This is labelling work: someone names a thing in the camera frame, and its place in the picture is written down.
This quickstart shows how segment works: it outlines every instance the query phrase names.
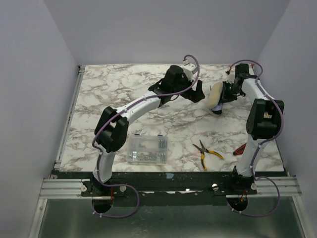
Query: yellow-handled pliers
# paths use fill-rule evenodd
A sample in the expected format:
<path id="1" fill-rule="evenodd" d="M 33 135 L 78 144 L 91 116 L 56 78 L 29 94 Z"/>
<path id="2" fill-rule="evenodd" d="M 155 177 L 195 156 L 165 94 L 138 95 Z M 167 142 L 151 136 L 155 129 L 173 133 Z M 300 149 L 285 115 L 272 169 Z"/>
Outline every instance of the yellow-handled pliers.
<path id="1" fill-rule="evenodd" d="M 213 150 L 208 150 L 208 149 L 206 149 L 206 148 L 204 147 L 202 141 L 199 140 L 199 142 L 200 142 L 200 145 L 202 146 L 201 148 L 198 147 L 198 146 L 195 145 L 195 144 L 193 144 L 193 145 L 194 145 L 197 149 L 199 149 L 199 150 L 200 150 L 200 153 L 202 154 L 201 160 L 202 160 L 202 165 L 203 165 L 203 168 L 204 168 L 205 171 L 207 170 L 207 167 L 205 166 L 205 152 L 206 152 L 206 153 L 209 153 L 209 154 L 217 155 L 221 160 L 223 160 L 223 156 L 222 156 L 221 154 L 219 154 L 219 153 L 217 153 L 217 152 L 215 152 L 215 151 L 213 151 Z"/>

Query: clear plastic box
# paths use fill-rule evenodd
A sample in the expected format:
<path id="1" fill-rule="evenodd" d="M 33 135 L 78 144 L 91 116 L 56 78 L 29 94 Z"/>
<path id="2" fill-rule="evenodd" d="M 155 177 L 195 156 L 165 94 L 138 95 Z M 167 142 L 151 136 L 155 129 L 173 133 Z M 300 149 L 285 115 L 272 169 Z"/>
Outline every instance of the clear plastic box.
<path id="1" fill-rule="evenodd" d="M 168 137 L 157 135 L 129 135 L 127 161 L 137 163 L 166 163 Z"/>

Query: mounting screw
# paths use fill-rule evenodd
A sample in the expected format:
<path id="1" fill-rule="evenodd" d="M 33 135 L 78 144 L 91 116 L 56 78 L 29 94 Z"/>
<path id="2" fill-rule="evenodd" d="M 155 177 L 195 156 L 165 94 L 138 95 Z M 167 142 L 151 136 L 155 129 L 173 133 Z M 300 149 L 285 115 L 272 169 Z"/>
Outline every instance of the mounting screw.
<path id="1" fill-rule="evenodd" d="M 216 183 L 214 183 L 211 187 L 214 191 L 218 191 L 218 189 L 219 189 L 218 184 L 216 184 Z"/>
<path id="2" fill-rule="evenodd" d="M 125 190 L 127 190 L 127 187 L 126 187 L 126 186 L 120 186 L 120 191 L 121 191 L 121 192 L 124 192 Z"/>
<path id="3" fill-rule="evenodd" d="M 257 189 L 257 185 L 254 182 L 251 184 L 251 189 L 252 190 L 256 190 Z"/>
<path id="4" fill-rule="evenodd" d="M 84 185 L 82 185 L 82 186 L 80 187 L 80 190 L 81 190 L 82 192 L 86 192 L 86 191 L 87 191 L 87 187 L 84 186 Z"/>

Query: wire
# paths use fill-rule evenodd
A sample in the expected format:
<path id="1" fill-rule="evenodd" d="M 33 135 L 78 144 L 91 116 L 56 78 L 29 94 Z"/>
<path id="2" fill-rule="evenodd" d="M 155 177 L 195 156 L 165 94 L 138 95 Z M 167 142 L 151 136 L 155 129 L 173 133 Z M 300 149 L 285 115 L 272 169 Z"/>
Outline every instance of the wire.
<path id="1" fill-rule="evenodd" d="M 111 198 L 111 200 L 113 200 L 113 199 L 114 199 L 114 197 L 113 197 L 113 187 L 111 188 L 110 198 Z"/>
<path id="2" fill-rule="evenodd" d="M 266 214 L 263 214 L 263 215 L 253 215 L 253 214 L 244 213 L 244 212 L 237 211 L 237 210 L 233 209 L 233 208 L 230 206 L 230 204 L 229 204 L 228 202 L 227 202 L 227 205 L 229 206 L 229 208 L 230 208 L 233 212 L 236 212 L 236 213 L 241 214 L 241 215 L 244 215 L 244 216 L 248 216 L 248 217 L 266 217 L 266 216 L 272 215 L 273 213 L 275 213 L 275 212 L 277 211 L 277 209 L 278 209 L 278 207 L 279 207 L 279 205 L 280 205 L 280 203 L 281 203 L 281 195 L 280 195 L 280 192 L 279 192 L 279 189 L 278 189 L 276 183 L 275 183 L 272 179 L 270 179 L 270 178 L 268 178 L 268 177 L 266 177 L 266 176 L 261 176 L 261 177 L 256 178 L 255 172 L 254 172 L 254 170 L 253 170 L 253 164 L 254 164 L 254 160 L 256 159 L 256 156 L 257 156 L 257 154 L 258 154 L 258 152 L 259 152 L 259 150 L 260 150 L 260 147 L 261 147 L 264 143 L 266 143 L 266 142 L 275 140 L 275 139 L 282 133 L 282 130 L 283 130 L 283 128 L 284 128 L 284 117 L 283 117 L 282 110 L 279 108 L 279 106 L 278 106 L 278 104 L 276 103 L 276 101 L 275 101 L 271 96 L 269 96 L 268 94 L 266 94 L 265 90 L 264 90 L 264 89 L 261 87 L 261 85 L 259 84 L 259 78 L 260 78 L 260 76 L 261 76 L 262 73 L 263 73 L 263 67 L 262 67 L 262 65 L 260 65 L 258 62 L 254 61 L 254 60 L 242 59 L 242 60 L 239 60 L 239 61 L 233 63 L 233 64 L 229 67 L 228 72 L 230 73 L 232 67 L 233 67 L 235 64 L 240 63 L 240 62 L 243 62 L 243 61 L 252 62 L 252 63 L 254 63 L 254 64 L 256 64 L 257 66 L 260 67 L 261 72 L 260 72 L 260 73 L 258 74 L 258 76 L 256 77 L 256 85 L 257 85 L 258 89 L 263 93 L 263 95 L 264 95 L 265 97 L 267 97 L 269 100 L 272 101 L 272 103 L 273 103 L 274 106 L 276 107 L 276 109 L 277 109 L 277 111 L 278 111 L 278 113 L 279 113 L 279 115 L 280 115 L 280 117 L 281 117 L 281 127 L 280 127 L 278 133 L 277 133 L 275 136 L 273 136 L 272 138 L 267 139 L 267 140 L 264 140 L 264 141 L 262 141 L 261 143 L 259 143 L 259 145 L 257 146 L 257 148 L 256 148 L 256 150 L 255 150 L 255 152 L 254 152 L 254 154 L 253 154 L 252 160 L 251 160 L 251 162 L 250 162 L 251 173 L 252 173 L 252 177 L 254 178 L 254 180 L 255 180 L 255 181 L 259 181 L 260 179 L 267 179 L 267 180 L 269 180 L 269 181 L 275 186 L 275 188 L 276 188 L 278 201 L 277 201 L 276 207 L 275 207 L 272 211 L 270 211 L 270 212 L 268 212 L 268 213 L 266 213 Z"/>
<path id="3" fill-rule="evenodd" d="M 240 197 L 240 201 L 243 202 L 243 196 L 245 194 L 246 190 L 243 190 L 242 196 Z"/>
<path id="4" fill-rule="evenodd" d="M 179 97 L 179 95 L 177 95 L 176 98 L 170 100 L 170 102 L 175 101 L 178 97 Z"/>
<path id="5" fill-rule="evenodd" d="M 111 117 L 101 128 L 100 130 L 97 132 L 97 134 L 95 135 L 94 139 L 93 139 L 93 142 L 92 142 L 92 146 L 96 149 L 99 150 L 99 155 L 98 155 L 98 158 L 97 158 L 97 164 L 96 164 L 96 171 L 97 171 L 97 179 L 99 181 L 99 183 L 102 185 L 102 186 L 105 186 L 105 187 L 118 187 L 118 186 L 126 186 L 126 187 L 129 187 L 131 188 L 137 195 L 137 204 L 136 206 L 134 207 L 134 209 L 128 213 L 128 214 L 125 214 L 125 215 L 120 215 L 120 216 L 113 216 L 113 215 L 107 215 L 107 214 L 103 214 L 103 213 L 98 213 L 95 211 L 94 209 L 94 204 L 92 205 L 92 208 L 94 210 L 93 214 L 97 214 L 99 215 L 100 217 L 103 216 L 103 217 L 110 217 L 110 218 L 124 218 L 124 217 L 129 217 L 131 216 L 132 214 L 134 214 L 137 210 L 138 210 L 138 207 L 139 207 L 139 204 L 140 204 L 140 196 L 139 196 L 139 193 L 138 191 L 131 185 L 128 185 L 128 184 L 104 184 L 101 177 L 100 177 L 100 160 L 101 160 L 101 157 L 103 155 L 103 150 L 100 146 L 96 145 L 96 139 L 99 137 L 99 135 L 101 134 L 101 132 L 106 128 L 107 125 L 110 124 L 110 122 L 112 122 L 115 118 L 117 118 L 119 115 L 121 115 L 122 113 L 124 113 L 126 110 L 129 110 L 130 108 L 134 107 L 135 105 L 139 104 L 140 102 L 144 101 L 144 100 L 147 100 L 149 98 L 155 98 L 155 97 L 168 97 L 168 96 L 174 96 L 174 95 L 180 95 L 182 93 L 185 93 L 186 91 L 190 90 L 198 81 L 198 78 L 199 78 L 199 73 L 200 73 L 200 69 L 199 69 L 199 63 L 197 61 L 197 59 L 193 56 L 193 55 L 185 55 L 184 56 L 184 60 L 186 60 L 187 57 L 191 57 L 195 63 L 196 63 L 196 66 L 197 66 L 197 75 L 196 75 L 196 78 L 195 80 L 193 81 L 193 83 L 185 88 L 184 90 L 181 90 L 179 92 L 176 92 L 176 93 L 166 93 L 166 94 L 159 94 L 159 95 L 150 95 L 150 96 L 147 96 L 147 97 L 144 97 L 136 102 L 134 102 L 133 104 L 129 105 L 128 107 L 126 107 L 124 110 L 118 112 L 116 115 L 114 115 L 113 117 Z"/>

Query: metal bracket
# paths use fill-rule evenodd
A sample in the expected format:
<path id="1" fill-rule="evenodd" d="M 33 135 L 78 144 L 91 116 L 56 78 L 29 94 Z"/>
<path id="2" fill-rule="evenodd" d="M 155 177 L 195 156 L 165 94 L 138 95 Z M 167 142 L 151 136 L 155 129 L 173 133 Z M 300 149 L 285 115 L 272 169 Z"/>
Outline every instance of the metal bracket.
<path id="1" fill-rule="evenodd" d="M 299 187 L 296 177 L 270 177 L 278 186 L 281 197 L 301 196 L 301 188 Z M 257 194 L 250 194 L 248 197 L 275 197 L 277 196 L 275 186 L 267 179 L 261 179 L 255 182 L 257 186 Z M 227 195 L 226 198 L 236 198 L 241 195 Z"/>
<path id="2" fill-rule="evenodd" d="M 100 199 L 110 200 L 110 196 L 82 197 L 83 185 L 89 179 L 45 179 L 39 199 Z"/>
<path id="3" fill-rule="evenodd" d="M 54 170 L 59 170 L 61 164 L 61 160 L 56 160 L 54 163 Z"/>
<path id="4" fill-rule="evenodd" d="M 71 104 L 70 104 L 70 108 L 69 108 L 69 111 L 68 111 L 66 124 L 64 126 L 63 136 L 61 138 L 60 145 L 59 145 L 59 148 L 58 148 L 58 153 L 57 153 L 57 157 L 56 157 L 56 160 L 55 160 L 56 162 L 61 161 L 61 159 L 62 159 L 62 155 L 63 155 L 64 148 L 65 148 L 65 143 L 66 143 L 66 140 L 67 140 L 67 137 L 68 137 L 68 133 L 69 133 L 71 120 L 72 120 L 73 115 L 74 115 L 74 110 L 75 110 L 76 101 L 77 101 L 79 90 L 80 90 L 80 85 L 81 85 L 81 82 L 82 82 L 83 77 L 84 77 L 85 68 L 86 67 L 84 65 L 79 66 L 77 82 L 76 82 L 76 85 L 75 85 L 74 94 L 73 94 L 73 97 L 72 97 L 72 100 L 71 100 Z"/>
<path id="5" fill-rule="evenodd" d="M 38 237 L 41 229 L 42 220 L 45 213 L 47 199 L 39 199 L 36 206 L 35 215 L 33 218 L 29 238 Z"/>
<path id="6" fill-rule="evenodd" d="M 308 217 L 308 214 L 306 212 L 306 209 L 304 207 L 302 198 L 301 197 L 293 197 L 293 201 L 294 201 L 295 210 L 296 210 L 298 218 L 301 222 L 305 237 L 315 238 L 314 230 L 313 230 L 311 221 Z"/>

